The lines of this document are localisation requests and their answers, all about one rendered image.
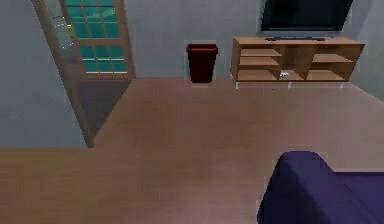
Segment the black television set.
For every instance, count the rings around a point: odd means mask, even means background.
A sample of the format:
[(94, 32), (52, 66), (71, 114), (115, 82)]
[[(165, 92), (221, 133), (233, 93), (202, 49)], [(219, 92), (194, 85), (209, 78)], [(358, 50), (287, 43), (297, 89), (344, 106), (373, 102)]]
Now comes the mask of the black television set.
[(342, 31), (353, 0), (265, 0), (260, 33), (272, 39), (324, 39)]

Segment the dark red waste bin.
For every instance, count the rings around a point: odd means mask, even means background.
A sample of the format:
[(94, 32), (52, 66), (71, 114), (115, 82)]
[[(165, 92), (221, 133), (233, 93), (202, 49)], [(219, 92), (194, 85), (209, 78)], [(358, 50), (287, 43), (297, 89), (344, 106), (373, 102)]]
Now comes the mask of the dark red waste bin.
[(218, 48), (216, 44), (188, 44), (189, 73), (193, 83), (210, 83)]

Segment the light wooden television shelf unit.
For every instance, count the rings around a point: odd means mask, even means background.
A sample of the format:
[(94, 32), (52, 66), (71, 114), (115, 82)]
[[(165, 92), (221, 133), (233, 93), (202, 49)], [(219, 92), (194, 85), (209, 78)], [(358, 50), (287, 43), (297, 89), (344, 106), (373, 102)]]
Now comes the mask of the light wooden television shelf unit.
[[(346, 37), (235, 37), (231, 75), (239, 82), (348, 82), (365, 45)], [(288, 77), (280, 77), (288, 72)]]

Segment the wooden glass-paned room door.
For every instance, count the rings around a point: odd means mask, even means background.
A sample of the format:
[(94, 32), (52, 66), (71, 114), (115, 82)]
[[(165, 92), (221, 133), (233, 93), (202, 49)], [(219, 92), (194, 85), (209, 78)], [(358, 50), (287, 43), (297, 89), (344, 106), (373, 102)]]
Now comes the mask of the wooden glass-paned room door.
[(31, 0), (85, 145), (136, 77), (123, 0)]

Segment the purple sofa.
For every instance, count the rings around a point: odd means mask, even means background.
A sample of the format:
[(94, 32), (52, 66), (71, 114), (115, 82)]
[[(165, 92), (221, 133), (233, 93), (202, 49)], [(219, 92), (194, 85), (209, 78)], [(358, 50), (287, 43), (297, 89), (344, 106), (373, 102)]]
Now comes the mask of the purple sofa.
[(258, 224), (384, 224), (384, 172), (337, 172), (315, 152), (283, 153)]

